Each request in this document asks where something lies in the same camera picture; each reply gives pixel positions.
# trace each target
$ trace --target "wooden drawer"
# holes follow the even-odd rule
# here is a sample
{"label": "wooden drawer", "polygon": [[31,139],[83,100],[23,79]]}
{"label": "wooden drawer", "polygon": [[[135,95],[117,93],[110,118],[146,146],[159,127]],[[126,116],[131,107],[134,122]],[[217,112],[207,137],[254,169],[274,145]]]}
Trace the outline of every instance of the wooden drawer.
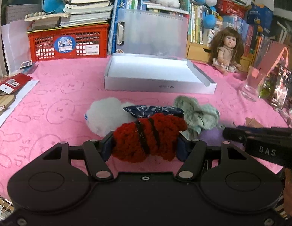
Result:
{"label": "wooden drawer", "polygon": [[[188,43],[186,49],[187,59],[208,63],[210,59],[211,50],[207,46],[203,46],[197,43]],[[251,59],[247,57],[241,58],[242,71],[248,72]]]}

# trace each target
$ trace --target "crumpled green fabric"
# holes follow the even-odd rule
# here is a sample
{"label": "crumpled green fabric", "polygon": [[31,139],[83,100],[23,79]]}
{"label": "crumpled green fabric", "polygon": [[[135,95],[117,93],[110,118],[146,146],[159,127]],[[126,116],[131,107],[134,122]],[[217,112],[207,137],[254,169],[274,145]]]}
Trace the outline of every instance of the crumpled green fabric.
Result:
{"label": "crumpled green fabric", "polygon": [[174,100],[174,107],[184,111],[188,130],[182,134],[188,140],[197,138],[203,129],[210,130],[218,124],[218,110],[211,104],[201,106],[196,98],[178,96]]}

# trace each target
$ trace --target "transparent folder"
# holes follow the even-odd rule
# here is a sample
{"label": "transparent folder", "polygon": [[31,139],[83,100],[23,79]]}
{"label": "transparent folder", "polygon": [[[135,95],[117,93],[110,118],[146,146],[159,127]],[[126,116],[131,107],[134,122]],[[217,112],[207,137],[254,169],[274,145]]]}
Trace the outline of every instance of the transparent folder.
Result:
{"label": "transparent folder", "polygon": [[187,31],[185,17],[119,9],[116,52],[185,58]]}

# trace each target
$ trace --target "navy blue patterned pouch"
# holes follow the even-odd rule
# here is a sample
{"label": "navy blue patterned pouch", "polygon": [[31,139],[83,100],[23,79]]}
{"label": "navy blue patterned pouch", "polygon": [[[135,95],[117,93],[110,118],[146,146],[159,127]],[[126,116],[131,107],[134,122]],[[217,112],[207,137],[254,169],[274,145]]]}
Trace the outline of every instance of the navy blue patterned pouch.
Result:
{"label": "navy blue patterned pouch", "polygon": [[136,118],[149,118],[156,113],[163,113],[165,115],[174,115],[184,117],[184,111],[177,107],[172,106],[149,106],[149,105],[133,105],[123,108]]}

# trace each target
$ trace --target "pink tablecloth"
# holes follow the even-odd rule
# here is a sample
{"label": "pink tablecloth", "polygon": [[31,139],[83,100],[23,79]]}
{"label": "pink tablecloth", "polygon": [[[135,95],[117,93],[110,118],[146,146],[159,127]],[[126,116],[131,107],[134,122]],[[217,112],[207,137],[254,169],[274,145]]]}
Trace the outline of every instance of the pink tablecloth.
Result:
{"label": "pink tablecloth", "polygon": [[[23,166],[59,141],[81,145],[97,137],[85,124],[84,113],[91,103],[107,97],[145,105],[172,105],[178,94],[105,91],[103,73],[108,59],[55,60],[40,62],[31,75],[40,82],[22,100],[0,129],[0,195],[8,198],[7,182]],[[284,120],[263,100],[253,103],[242,97],[237,74],[221,75],[210,66],[198,64],[216,83],[214,95],[189,95],[201,104],[216,107],[223,122],[243,125],[246,117],[264,126],[286,127]],[[261,161],[278,172],[281,167]],[[84,163],[75,166],[85,169]],[[118,171],[173,171],[176,158],[167,162],[150,156],[144,162],[129,164],[111,157],[107,162],[114,175]]]}

